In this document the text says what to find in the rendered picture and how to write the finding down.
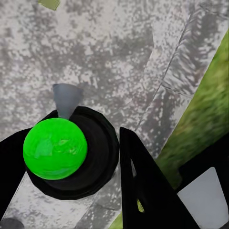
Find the insectifuge atomizer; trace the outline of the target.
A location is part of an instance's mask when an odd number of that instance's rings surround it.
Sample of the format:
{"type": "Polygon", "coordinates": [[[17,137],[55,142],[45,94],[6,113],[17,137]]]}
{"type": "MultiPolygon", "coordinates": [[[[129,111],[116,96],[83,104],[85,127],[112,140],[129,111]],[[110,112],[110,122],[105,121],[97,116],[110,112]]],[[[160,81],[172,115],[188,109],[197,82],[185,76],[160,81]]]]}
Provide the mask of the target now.
{"type": "Polygon", "coordinates": [[[78,200],[94,195],[119,165],[115,128],[102,113],[78,106],[85,89],[58,83],[52,90],[57,110],[37,123],[24,140],[26,171],[49,197],[78,200]]]}

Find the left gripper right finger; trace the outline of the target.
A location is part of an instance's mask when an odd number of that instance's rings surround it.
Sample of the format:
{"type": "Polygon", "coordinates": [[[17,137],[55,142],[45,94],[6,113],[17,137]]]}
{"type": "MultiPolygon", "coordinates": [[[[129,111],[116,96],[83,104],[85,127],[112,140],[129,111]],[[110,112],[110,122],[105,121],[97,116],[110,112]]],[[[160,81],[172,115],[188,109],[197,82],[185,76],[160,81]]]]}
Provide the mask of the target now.
{"type": "Polygon", "coordinates": [[[121,126],[119,144],[123,229],[200,229],[138,135],[121,126]],[[138,210],[131,159],[149,213],[138,210]]]}

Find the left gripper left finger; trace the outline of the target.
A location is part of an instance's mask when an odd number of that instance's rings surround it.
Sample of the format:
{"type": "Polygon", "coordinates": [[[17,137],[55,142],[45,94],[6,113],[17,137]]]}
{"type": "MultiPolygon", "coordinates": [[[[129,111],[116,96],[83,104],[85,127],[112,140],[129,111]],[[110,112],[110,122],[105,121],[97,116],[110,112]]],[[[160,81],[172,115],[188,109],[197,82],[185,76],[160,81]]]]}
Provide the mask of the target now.
{"type": "Polygon", "coordinates": [[[0,142],[0,221],[26,173],[23,145],[31,129],[19,131],[0,142]]]}

